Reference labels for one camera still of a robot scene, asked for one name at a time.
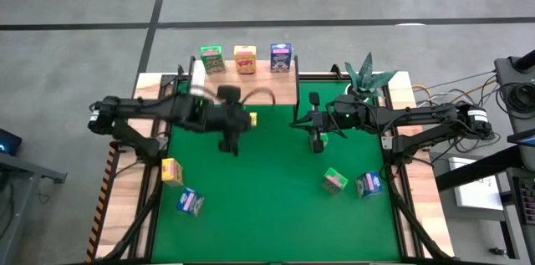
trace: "cardboard box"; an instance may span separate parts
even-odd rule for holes
[[[175,159],[161,160],[161,181],[169,186],[184,186],[182,166]]]
[[[199,210],[201,209],[203,202],[204,196],[200,195],[193,189],[186,188],[181,195],[181,199],[176,205],[176,210],[183,211],[186,214],[196,217],[199,214]]]
[[[234,46],[234,61],[239,74],[254,74],[257,71],[257,47]]]
[[[290,63],[292,62],[292,44],[290,43],[273,43],[270,48],[271,51],[271,72],[272,73],[287,73],[290,71]]]
[[[357,177],[356,182],[360,198],[376,195],[383,191],[377,171],[364,173],[360,177]]]
[[[201,47],[201,60],[206,74],[224,74],[227,72],[221,46]]]
[[[333,168],[329,168],[324,175],[323,187],[331,194],[340,193],[347,184],[348,179]]]

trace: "concrete floor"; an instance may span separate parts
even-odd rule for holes
[[[148,23],[154,2],[0,0],[0,25]],[[164,0],[160,21],[504,17],[535,17],[535,0]],[[40,205],[35,198],[18,263],[83,261],[110,139],[87,130],[87,107],[107,94],[131,94],[145,35],[145,30],[0,32],[0,128],[23,137],[22,158],[69,173],[62,186],[42,185],[52,199]],[[489,71],[495,58],[529,52],[535,24],[158,30],[147,71],[174,72],[199,46],[215,43],[226,58],[233,45],[244,43],[257,45],[259,58],[266,58],[262,47],[273,42],[293,43],[302,71],[344,61],[358,65],[372,51],[376,70],[407,70],[413,84],[433,85]],[[454,85],[471,89],[489,76]],[[493,99],[486,107],[495,131],[511,134]],[[502,140],[473,153],[489,155],[506,146]],[[456,255],[528,263],[525,252],[516,262],[486,253],[502,245],[494,223],[449,218]],[[482,244],[489,226],[497,236]]]

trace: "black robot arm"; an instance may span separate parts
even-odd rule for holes
[[[309,94],[313,109],[303,118],[290,124],[293,128],[306,130],[313,143],[313,151],[322,152],[321,134],[334,132],[347,138],[343,130],[364,130],[370,134],[383,135],[391,127],[437,124],[437,127],[417,135],[382,137],[382,148],[388,159],[410,162],[420,148],[430,147],[459,136],[467,139],[488,140],[494,137],[487,113],[468,104],[441,104],[431,107],[391,110],[375,107],[351,94],[341,94],[326,104],[326,111],[319,111],[319,96]]]
[[[219,150],[237,155],[237,143],[242,132],[251,129],[252,120],[243,110],[240,89],[221,86],[213,100],[201,96],[176,93],[163,99],[120,99],[107,96],[93,104],[93,113],[88,127],[99,135],[112,135],[115,139],[135,148],[136,154],[145,163],[157,166],[161,143],[154,138],[145,138],[130,127],[127,119],[159,119],[194,132],[222,132]]]

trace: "potted plant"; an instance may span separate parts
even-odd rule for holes
[[[345,87],[345,94],[352,94],[363,101],[369,98],[382,97],[383,95],[377,89],[387,85],[397,73],[396,70],[373,75],[374,66],[371,52],[366,56],[358,74],[349,63],[345,63],[345,69],[351,78],[351,83]]]

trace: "green tabletop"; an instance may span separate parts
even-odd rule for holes
[[[302,82],[323,103],[346,83]],[[170,157],[184,168],[186,186],[205,197],[198,217],[175,209],[183,187],[164,185],[153,262],[344,262],[400,259],[386,187],[359,199],[354,179],[382,166],[376,135],[348,130],[329,135],[322,154],[308,134],[288,127],[291,106],[247,107],[257,127],[242,135],[239,156],[217,149],[219,134],[174,129]],[[322,187],[329,167],[349,179],[337,195]]]

